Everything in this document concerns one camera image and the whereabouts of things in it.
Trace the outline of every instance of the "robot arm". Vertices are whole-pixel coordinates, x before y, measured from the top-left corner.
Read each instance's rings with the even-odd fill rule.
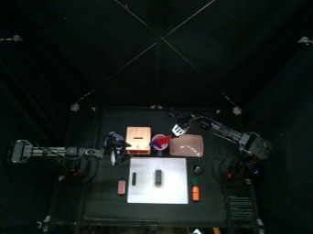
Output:
[[[178,114],[170,113],[170,115],[178,119],[178,124],[172,128],[172,134],[176,137],[188,131],[192,122],[199,122],[204,129],[234,143],[239,151],[249,155],[246,165],[267,158],[271,144],[257,133],[239,133],[202,114],[190,114],[184,118],[180,118]]]
[[[68,160],[76,160],[84,155],[103,158],[103,150],[77,147],[39,147],[27,140],[17,140],[8,160],[12,164],[23,164],[31,157],[63,157]]]

